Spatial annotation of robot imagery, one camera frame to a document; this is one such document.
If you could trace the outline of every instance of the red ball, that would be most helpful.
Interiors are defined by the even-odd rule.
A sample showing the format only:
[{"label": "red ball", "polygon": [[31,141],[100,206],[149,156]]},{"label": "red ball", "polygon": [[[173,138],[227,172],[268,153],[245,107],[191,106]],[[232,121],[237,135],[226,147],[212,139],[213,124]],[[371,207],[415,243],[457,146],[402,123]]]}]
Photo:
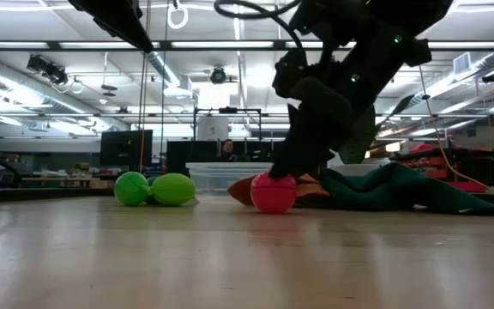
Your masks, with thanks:
[{"label": "red ball", "polygon": [[297,199],[297,182],[292,176],[271,179],[268,173],[256,176],[250,184],[250,198],[263,213],[283,214]]}]

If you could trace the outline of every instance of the ceiling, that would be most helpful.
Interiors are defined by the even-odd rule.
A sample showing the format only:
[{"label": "ceiling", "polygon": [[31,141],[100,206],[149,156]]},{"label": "ceiling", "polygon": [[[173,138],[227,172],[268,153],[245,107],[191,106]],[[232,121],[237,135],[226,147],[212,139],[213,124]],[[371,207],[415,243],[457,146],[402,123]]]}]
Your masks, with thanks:
[{"label": "ceiling", "polygon": [[[151,9],[151,24],[149,33],[152,40],[222,40],[235,39],[232,19],[216,14],[210,8],[210,0],[182,1],[182,4],[197,5],[203,9],[188,9],[189,20],[180,29],[171,29],[166,22],[167,2],[152,1],[152,5],[159,5]],[[260,4],[274,5],[274,1],[257,0]],[[456,9],[440,21],[435,27],[423,34],[430,40],[494,40],[494,0],[459,0]],[[42,7],[62,7],[69,3],[64,0],[0,0],[0,40],[115,40],[108,33],[102,31],[93,23],[92,17],[75,9],[57,9],[46,11],[24,11],[25,8],[36,9]],[[146,23],[147,9],[143,9],[142,23]],[[172,14],[172,20],[179,23],[181,12]],[[288,21],[292,12],[282,17]],[[289,39],[287,33],[280,29],[273,21],[241,21],[239,23],[240,39]],[[314,39],[308,36],[303,39]],[[0,64],[28,76],[27,60],[31,54],[39,54],[43,58],[66,68],[71,76],[76,76],[85,85],[80,94],[71,91],[66,93],[83,103],[86,103],[103,112],[115,112],[120,107],[127,106],[135,112],[141,101],[141,73],[142,54],[137,51],[111,51],[107,56],[108,76],[104,83],[118,87],[115,97],[106,98],[105,91],[100,88],[103,83],[102,73],[105,68],[105,54],[98,51],[0,51]],[[287,100],[275,95],[271,88],[274,78],[274,64],[285,54],[284,51],[242,51],[241,57],[235,51],[167,51],[161,56],[167,65],[177,74],[189,76],[199,87],[207,81],[207,73],[214,66],[222,66],[229,76],[237,76],[238,61],[244,63],[244,82],[246,84],[245,107],[261,108],[267,112],[286,112]],[[319,58],[319,51],[308,51],[309,62],[314,63]],[[347,51],[335,53],[337,59],[342,59]],[[433,60],[422,66],[425,82],[451,70],[453,59],[460,56],[459,51],[436,51]],[[162,94],[163,83],[153,69],[148,71],[155,76],[153,82],[147,84],[148,105],[147,112],[160,112],[161,103],[167,106],[167,112],[191,111],[191,100],[176,100],[166,98]],[[33,79],[43,82],[47,80],[40,76]],[[448,95],[440,97],[453,104],[474,96],[475,90],[467,85],[458,88]],[[398,101],[409,94],[421,89],[419,68],[404,66],[397,73],[394,82],[391,82],[379,96],[376,103],[377,112],[389,112]],[[100,99],[109,101],[102,105]],[[231,97],[230,104],[239,106],[239,97]]]}]

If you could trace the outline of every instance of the ceiling beam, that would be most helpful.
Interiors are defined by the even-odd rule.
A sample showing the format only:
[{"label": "ceiling beam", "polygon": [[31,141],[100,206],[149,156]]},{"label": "ceiling beam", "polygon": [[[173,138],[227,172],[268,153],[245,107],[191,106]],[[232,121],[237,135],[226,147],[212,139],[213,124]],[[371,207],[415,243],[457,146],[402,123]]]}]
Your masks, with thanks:
[{"label": "ceiling beam", "polygon": [[[273,40],[161,40],[154,41],[158,52],[196,51],[289,51],[294,45],[284,39]],[[319,41],[304,41],[306,51],[321,51]],[[494,52],[494,40],[433,40],[429,43],[433,52]],[[350,51],[352,45],[339,47],[337,51]],[[7,52],[140,52],[123,41],[60,41],[60,40],[0,40],[0,51]]]}]

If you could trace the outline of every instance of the computer screen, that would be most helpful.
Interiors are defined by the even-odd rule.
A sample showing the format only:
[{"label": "computer screen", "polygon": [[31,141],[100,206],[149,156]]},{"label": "computer screen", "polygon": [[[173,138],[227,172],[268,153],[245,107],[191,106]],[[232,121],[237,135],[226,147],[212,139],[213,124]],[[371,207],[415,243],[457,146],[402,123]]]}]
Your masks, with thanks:
[{"label": "computer screen", "polygon": [[[144,149],[142,151],[142,132]],[[134,130],[102,133],[100,141],[101,166],[138,166],[141,152],[143,164],[152,163],[151,130]]]}]

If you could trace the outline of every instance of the clear plastic bin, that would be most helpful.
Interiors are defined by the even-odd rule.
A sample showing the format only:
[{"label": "clear plastic bin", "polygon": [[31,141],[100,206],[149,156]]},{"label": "clear plastic bin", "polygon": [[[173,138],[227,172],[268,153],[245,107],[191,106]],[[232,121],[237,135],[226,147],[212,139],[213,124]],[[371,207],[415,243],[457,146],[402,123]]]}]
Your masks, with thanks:
[{"label": "clear plastic bin", "polygon": [[186,163],[198,192],[226,191],[240,179],[267,172],[272,163]]}]

